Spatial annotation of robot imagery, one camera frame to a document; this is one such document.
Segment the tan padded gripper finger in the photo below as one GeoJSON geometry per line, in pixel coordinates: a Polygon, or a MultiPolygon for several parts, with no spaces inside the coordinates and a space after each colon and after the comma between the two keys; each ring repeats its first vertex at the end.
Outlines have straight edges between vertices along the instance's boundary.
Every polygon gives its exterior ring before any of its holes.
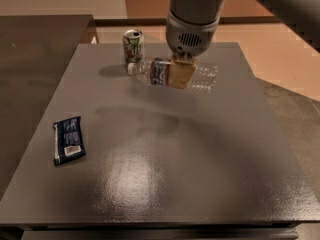
{"type": "Polygon", "coordinates": [[[169,86],[185,89],[195,71],[195,59],[188,54],[171,57],[169,86]]]}

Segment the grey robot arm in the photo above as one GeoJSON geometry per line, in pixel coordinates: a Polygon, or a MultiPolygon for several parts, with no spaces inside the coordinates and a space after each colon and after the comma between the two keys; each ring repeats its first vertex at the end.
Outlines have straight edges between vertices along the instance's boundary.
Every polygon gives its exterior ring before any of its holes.
{"type": "Polygon", "coordinates": [[[192,55],[238,41],[257,77],[319,95],[320,0],[170,0],[166,39],[192,55]]]}

